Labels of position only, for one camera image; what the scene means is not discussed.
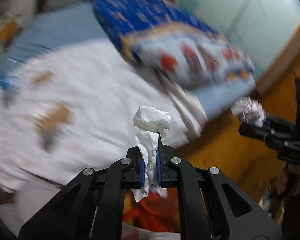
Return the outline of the person right hand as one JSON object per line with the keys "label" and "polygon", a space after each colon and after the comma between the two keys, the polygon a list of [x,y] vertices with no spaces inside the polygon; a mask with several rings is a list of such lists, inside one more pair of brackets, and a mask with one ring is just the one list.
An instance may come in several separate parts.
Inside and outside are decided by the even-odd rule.
{"label": "person right hand", "polygon": [[300,180],[300,166],[283,162],[281,172],[276,181],[278,194],[294,194]]}

